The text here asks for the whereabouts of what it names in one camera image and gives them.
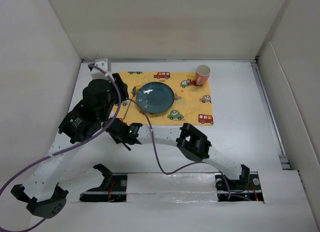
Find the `dark teal plate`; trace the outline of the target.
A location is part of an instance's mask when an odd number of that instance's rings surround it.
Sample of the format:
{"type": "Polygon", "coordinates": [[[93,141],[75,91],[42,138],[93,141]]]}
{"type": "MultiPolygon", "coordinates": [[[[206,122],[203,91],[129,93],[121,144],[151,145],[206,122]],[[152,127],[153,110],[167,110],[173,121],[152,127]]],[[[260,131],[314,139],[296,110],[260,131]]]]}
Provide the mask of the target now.
{"type": "Polygon", "coordinates": [[[136,93],[138,106],[149,114],[162,114],[172,107],[175,95],[170,86],[161,82],[149,82],[136,93]]]}

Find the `yellow car print cloth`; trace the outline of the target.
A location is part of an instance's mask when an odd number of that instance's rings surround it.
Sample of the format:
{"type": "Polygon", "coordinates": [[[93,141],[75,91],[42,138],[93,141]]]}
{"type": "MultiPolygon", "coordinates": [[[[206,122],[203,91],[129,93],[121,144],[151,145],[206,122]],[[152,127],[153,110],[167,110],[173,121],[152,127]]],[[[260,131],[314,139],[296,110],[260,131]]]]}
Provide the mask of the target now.
{"type": "Polygon", "coordinates": [[[212,126],[214,113],[211,91],[208,83],[196,84],[193,72],[172,71],[121,71],[119,72],[123,82],[128,86],[129,101],[131,101],[127,116],[123,119],[127,106],[121,104],[117,117],[127,124],[152,125],[182,125],[190,123],[199,126],[212,126]],[[174,92],[174,103],[170,109],[161,114],[149,114],[144,112],[132,98],[132,90],[135,86],[143,86],[151,82],[160,82],[168,85],[174,92]]]}

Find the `pink cup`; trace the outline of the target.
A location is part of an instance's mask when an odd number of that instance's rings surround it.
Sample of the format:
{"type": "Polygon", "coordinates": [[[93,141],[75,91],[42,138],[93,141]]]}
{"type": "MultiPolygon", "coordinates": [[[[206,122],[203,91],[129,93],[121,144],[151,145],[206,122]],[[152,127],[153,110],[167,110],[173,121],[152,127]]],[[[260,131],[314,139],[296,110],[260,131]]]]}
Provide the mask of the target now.
{"type": "Polygon", "coordinates": [[[199,65],[195,71],[195,81],[198,86],[203,86],[209,79],[211,69],[207,65],[199,65]]]}

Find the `iridescent metallic fork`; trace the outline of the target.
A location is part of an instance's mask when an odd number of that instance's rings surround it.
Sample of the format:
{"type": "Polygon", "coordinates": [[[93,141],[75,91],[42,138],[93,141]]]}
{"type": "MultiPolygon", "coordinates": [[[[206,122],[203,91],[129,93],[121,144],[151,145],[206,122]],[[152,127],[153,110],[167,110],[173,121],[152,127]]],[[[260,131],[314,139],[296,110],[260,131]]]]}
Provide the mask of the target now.
{"type": "MultiPolygon", "coordinates": [[[[131,97],[131,99],[133,99],[136,95],[137,95],[137,93],[138,93],[138,91],[141,89],[141,85],[139,85],[139,86],[134,86],[133,87],[133,89],[132,89],[132,91],[131,91],[131,93],[132,93],[132,97],[131,97]]],[[[131,106],[131,101],[129,101],[129,103],[128,103],[128,105],[127,105],[127,109],[126,109],[126,111],[125,111],[125,114],[124,114],[124,116],[123,116],[123,119],[125,119],[126,118],[126,116],[127,116],[127,114],[128,114],[128,111],[129,111],[129,108],[130,108],[130,106],[131,106]]]]}

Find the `purple metallic spoon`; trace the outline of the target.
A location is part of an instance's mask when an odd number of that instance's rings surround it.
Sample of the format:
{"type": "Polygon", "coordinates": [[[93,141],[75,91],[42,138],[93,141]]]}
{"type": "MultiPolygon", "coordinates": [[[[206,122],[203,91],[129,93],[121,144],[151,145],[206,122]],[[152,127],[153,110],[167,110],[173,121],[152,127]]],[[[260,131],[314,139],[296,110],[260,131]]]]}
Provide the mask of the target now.
{"type": "Polygon", "coordinates": [[[121,142],[121,143],[124,145],[124,147],[125,147],[127,150],[131,151],[131,148],[130,148],[126,143],[124,143],[124,142],[121,142]]]}

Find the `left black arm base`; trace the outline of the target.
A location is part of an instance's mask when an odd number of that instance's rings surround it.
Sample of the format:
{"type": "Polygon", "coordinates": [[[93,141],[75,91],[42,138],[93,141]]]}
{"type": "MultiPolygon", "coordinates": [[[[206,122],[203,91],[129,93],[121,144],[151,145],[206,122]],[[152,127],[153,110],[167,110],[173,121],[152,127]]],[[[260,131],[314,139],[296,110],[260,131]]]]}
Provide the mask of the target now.
{"type": "Polygon", "coordinates": [[[127,173],[113,173],[103,164],[96,164],[93,167],[101,172],[103,181],[98,187],[93,187],[83,192],[79,200],[81,202],[106,202],[106,203],[122,203],[127,201],[127,173]]]}

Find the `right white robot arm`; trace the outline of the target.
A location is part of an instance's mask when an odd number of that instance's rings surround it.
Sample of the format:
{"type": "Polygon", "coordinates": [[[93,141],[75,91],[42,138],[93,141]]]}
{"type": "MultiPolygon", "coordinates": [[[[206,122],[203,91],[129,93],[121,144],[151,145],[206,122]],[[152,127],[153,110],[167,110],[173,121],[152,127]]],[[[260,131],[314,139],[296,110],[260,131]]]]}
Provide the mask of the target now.
{"type": "Polygon", "coordinates": [[[219,152],[208,137],[190,123],[181,127],[158,127],[141,123],[124,123],[120,119],[106,129],[116,144],[167,145],[176,147],[192,162],[204,162],[222,172],[237,189],[249,184],[250,169],[219,152]]]}

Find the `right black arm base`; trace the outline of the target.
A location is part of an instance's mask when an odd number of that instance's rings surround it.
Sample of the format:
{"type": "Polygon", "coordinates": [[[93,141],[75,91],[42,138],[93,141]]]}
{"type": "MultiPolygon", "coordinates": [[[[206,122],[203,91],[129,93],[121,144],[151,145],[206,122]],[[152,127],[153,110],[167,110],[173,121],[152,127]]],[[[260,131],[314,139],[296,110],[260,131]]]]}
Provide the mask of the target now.
{"type": "Polygon", "coordinates": [[[215,188],[218,202],[264,202],[259,175],[250,173],[248,182],[231,181],[216,173],[215,188]]]}

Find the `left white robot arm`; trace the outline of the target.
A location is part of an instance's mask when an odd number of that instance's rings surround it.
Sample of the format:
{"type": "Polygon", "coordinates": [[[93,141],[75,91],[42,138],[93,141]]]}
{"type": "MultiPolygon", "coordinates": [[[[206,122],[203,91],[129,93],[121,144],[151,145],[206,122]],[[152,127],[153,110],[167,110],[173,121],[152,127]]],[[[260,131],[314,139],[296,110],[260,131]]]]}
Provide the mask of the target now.
{"type": "Polygon", "coordinates": [[[43,219],[56,216],[71,194],[60,178],[85,144],[94,140],[116,120],[114,106],[128,99],[128,86],[120,75],[111,72],[108,59],[88,65],[92,80],[82,91],[82,99],[69,111],[58,126],[58,132],[47,155],[34,162],[38,166],[24,183],[14,185],[11,194],[26,203],[26,209],[43,219]]]}

